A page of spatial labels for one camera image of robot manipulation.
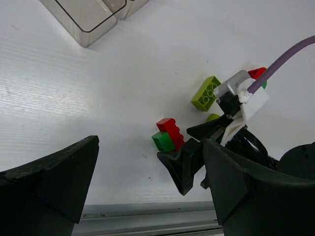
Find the red rounded lego brick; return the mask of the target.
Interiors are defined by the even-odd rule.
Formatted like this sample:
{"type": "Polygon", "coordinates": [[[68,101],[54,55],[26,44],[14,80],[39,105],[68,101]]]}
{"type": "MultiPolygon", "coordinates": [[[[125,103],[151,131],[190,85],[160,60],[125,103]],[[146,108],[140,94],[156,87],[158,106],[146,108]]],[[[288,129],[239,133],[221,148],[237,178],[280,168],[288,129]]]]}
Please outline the red rounded lego brick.
{"type": "Polygon", "coordinates": [[[266,70],[267,68],[261,67],[248,71],[248,74],[250,75],[251,78],[257,80],[266,70]]]}

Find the green square lego brick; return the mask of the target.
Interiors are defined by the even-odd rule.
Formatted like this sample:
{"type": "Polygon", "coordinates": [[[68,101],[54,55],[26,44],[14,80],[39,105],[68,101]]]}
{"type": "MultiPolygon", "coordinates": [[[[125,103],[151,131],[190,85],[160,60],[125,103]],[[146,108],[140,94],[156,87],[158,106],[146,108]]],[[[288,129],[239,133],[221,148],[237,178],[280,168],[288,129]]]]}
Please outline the green square lego brick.
{"type": "Polygon", "coordinates": [[[167,132],[158,132],[152,139],[159,151],[174,151],[175,146],[167,132]]]}

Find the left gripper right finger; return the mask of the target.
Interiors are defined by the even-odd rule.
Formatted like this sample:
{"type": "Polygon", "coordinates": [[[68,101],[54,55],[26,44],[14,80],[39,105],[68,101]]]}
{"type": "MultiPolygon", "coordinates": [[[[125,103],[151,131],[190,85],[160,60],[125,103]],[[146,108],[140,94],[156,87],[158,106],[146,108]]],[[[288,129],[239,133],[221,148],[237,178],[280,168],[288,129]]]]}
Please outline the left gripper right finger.
{"type": "Polygon", "coordinates": [[[314,235],[314,181],[271,170],[209,139],[203,158],[226,236],[314,235]]]}

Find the lime square lego brick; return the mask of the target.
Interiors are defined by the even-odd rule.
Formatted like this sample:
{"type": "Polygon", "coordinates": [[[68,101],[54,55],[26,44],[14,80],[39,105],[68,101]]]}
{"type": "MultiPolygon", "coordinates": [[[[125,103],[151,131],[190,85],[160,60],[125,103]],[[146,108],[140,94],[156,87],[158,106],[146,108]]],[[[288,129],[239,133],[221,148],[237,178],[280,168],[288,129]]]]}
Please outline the lime square lego brick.
{"type": "Polygon", "coordinates": [[[220,118],[220,115],[211,113],[211,114],[207,117],[206,122],[210,122],[210,121],[216,120],[216,119],[218,119],[218,118],[220,118]]]}

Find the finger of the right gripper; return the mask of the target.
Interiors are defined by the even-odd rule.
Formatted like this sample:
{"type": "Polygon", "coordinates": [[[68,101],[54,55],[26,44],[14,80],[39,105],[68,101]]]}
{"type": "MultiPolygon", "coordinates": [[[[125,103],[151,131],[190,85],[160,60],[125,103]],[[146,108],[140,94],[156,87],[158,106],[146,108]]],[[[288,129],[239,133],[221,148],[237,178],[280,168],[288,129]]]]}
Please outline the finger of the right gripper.
{"type": "Polygon", "coordinates": [[[187,134],[192,136],[198,141],[203,140],[204,138],[210,138],[210,136],[218,129],[225,129],[228,126],[228,118],[222,116],[215,120],[196,125],[187,129],[187,134]]]}
{"type": "Polygon", "coordinates": [[[179,151],[160,151],[157,158],[168,170],[179,193],[184,196],[193,187],[194,175],[204,166],[203,143],[191,138],[179,151]]]}

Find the red long lego brick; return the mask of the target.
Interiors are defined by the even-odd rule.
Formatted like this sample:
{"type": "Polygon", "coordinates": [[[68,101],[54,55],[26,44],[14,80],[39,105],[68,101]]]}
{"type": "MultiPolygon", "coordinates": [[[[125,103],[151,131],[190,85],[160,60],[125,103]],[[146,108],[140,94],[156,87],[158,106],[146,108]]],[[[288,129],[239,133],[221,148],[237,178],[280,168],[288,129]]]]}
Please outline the red long lego brick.
{"type": "Polygon", "coordinates": [[[176,125],[176,121],[173,118],[163,118],[156,123],[159,131],[169,134],[172,140],[175,150],[179,151],[182,145],[185,143],[183,135],[180,133],[179,127],[176,125]]]}

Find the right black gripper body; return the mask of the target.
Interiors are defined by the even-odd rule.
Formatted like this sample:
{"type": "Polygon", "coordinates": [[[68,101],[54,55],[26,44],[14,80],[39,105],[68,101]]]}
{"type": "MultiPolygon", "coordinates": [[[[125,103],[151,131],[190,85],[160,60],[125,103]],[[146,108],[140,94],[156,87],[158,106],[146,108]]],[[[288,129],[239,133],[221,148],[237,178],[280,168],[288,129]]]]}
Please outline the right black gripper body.
{"type": "Polygon", "coordinates": [[[287,151],[280,160],[269,156],[266,147],[250,131],[242,128],[225,147],[255,163],[278,172],[314,172],[315,144],[304,144],[287,151]]]}

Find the lime long lego brick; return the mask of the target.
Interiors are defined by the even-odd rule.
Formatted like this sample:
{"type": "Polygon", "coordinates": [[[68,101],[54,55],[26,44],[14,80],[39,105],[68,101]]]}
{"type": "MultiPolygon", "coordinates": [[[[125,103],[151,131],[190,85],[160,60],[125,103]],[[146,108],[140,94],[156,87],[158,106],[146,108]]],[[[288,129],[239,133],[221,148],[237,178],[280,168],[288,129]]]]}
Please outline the lime long lego brick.
{"type": "Polygon", "coordinates": [[[216,76],[208,77],[192,98],[191,103],[202,112],[209,111],[210,107],[216,101],[214,90],[220,85],[221,82],[216,76]]]}

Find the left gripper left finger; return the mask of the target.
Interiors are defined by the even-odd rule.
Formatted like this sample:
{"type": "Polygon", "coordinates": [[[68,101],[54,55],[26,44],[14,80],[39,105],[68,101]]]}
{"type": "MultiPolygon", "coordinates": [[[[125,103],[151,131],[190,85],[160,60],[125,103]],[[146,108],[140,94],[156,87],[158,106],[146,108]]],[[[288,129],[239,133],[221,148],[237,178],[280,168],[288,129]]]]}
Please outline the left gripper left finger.
{"type": "Polygon", "coordinates": [[[80,222],[98,136],[0,173],[2,236],[69,236],[80,222]]]}

